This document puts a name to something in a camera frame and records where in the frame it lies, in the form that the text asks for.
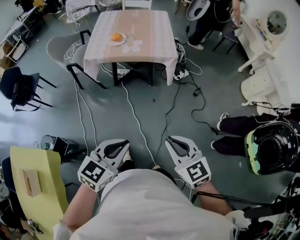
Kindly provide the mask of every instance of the gray floor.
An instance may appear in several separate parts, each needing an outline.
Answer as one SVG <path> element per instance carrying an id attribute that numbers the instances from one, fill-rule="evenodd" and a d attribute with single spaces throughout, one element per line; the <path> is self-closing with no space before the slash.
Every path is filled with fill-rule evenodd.
<path id="1" fill-rule="evenodd" d="M 169 12 L 175 37 L 185 43 L 187 37 L 185 28 L 188 24 L 183 11 L 174 15 L 173 0 L 154 0 L 153 9 Z M 90 16 L 90 23 L 95 23 L 98 13 Z M 2 100 L 5 105 L 5 113 L 0 117 L 7 124 L 8 141 L 2 142 L 2 152 L 7 153 L 9 145 L 33 147 L 33 142 L 40 142 L 43 135 L 50 134 L 73 139 L 84 146 L 83 129 L 80 124 L 74 80 L 70 73 L 64 71 L 49 58 L 45 47 L 48 40 L 57 35 L 72 33 L 70 26 L 59 21 L 56 16 L 46 17 L 47 27 L 38 36 L 39 41 L 30 45 L 25 55 L 18 62 L 23 73 L 32 74 L 39 72 L 44 78 L 58 86 L 57 89 L 45 85 L 44 89 L 38 89 L 42 100 L 54 107 L 41 107 L 36 112 L 12 112 L 9 101 Z M 255 113 L 252 107 L 242 107 L 244 101 L 240 93 L 240 83 L 245 79 L 237 69 L 244 63 L 244 59 L 235 47 L 228 54 L 225 52 L 230 43 L 224 42 L 215 52 L 212 48 L 219 41 L 220 36 L 214 32 L 203 44 L 205 49 L 197 51 L 185 46 L 187 57 L 202 68 L 201 76 L 194 76 L 195 81 L 207 100 L 203 111 L 195 114 L 197 119 L 204 120 L 215 125 L 220 114 L 229 112 L 231 116 Z M 191 71 L 198 69 L 190 63 L 187 66 Z M 125 83 L 130 93 L 136 115 L 138 116 L 142 130 L 147 138 L 148 146 L 155 156 L 162 131 L 165 127 L 165 113 L 171 108 L 178 85 L 167 86 L 159 73 L 154 73 L 154 86 L 149 87 L 140 80 L 132 80 Z M 151 164 L 151 158 L 146 150 L 143 138 L 139 133 L 138 125 L 132 115 L 130 105 L 126 101 L 126 92 L 119 86 L 113 86 L 112 78 L 100 71 L 98 79 L 108 87 L 103 90 L 85 76 L 81 76 L 84 90 L 81 91 L 86 99 L 93 116 L 97 131 L 98 144 L 107 139 L 124 138 L 130 141 L 130 152 L 133 161 L 139 168 L 145 168 Z M 222 193 L 236 197 L 246 198 L 252 201 L 271 202 L 288 184 L 293 174 L 284 172 L 269 176 L 252 175 L 242 157 L 220 155 L 210 148 L 210 142 L 220 138 L 215 136 L 210 129 L 191 118 L 193 109 L 201 108 L 203 99 L 199 95 L 194 97 L 194 87 L 183 85 L 176 99 L 175 109 L 169 114 L 169 126 L 164 138 L 168 135 L 181 135 L 193 139 L 207 158 L 212 171 L 212 182 Z M 86 137 L 90 150 L 95 148 L 94 130 L 90 116 L 84 103 L 80 101 L 83 122 L 86 128 Z M 174 176 L 174 163 L 163 144 L 157 163 L 170 171 Z M 63 180 L 68 183 L 76 181 L 76 171 L 80 165 L 79 160 L 66 163 L 61 166 Z M 67 188 L 70 200 L 77 190 L 76 186 Z"/>

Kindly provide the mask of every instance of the yellow board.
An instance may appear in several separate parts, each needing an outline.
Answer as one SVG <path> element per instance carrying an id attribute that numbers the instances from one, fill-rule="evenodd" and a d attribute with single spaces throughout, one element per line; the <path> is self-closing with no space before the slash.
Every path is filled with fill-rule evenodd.
<path id="1" fill-rule="evenodd" d="M 10 148 L 10 162 L 15 189 L 27 219 L 38 223 L 44 234 L 39 240 L 53 239 L 53 226 L 59 223 L 68 202 L 66 189 L 60 177 L 60 155 L 50 150 Z M 21 170 L 37 170 L 41 193 L 35 197 L 27 195 Z"/>

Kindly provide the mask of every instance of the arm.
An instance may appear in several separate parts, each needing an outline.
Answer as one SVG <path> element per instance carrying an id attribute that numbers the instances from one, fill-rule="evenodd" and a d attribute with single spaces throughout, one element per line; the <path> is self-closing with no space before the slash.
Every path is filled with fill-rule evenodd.
<path id="1" fill-rule="evenodd" d="M 197 191 L 219 194 L 219 192 L 215 189 L 211 182 L 207 182 L 200 187 L 197 187 Z M 227 202 L 222 199 L 203 195 L 198 195 L 198 198 L 200 200 L 201 207 L 205 210 L 216 212 L 223 216 L 232 211 Z"/>
<path id="2" fill-rule="evenodd" d="M 240 0 L 232 0 L 232 15 L 236 21 L 236 26 L 240 27 Z"/>
<path id="3" fill-rule="evenodd" d="M 82 184 L 70 203 L 62 220 L 71 231 L 87 223 L 91 217 L 97 193 Z"/>

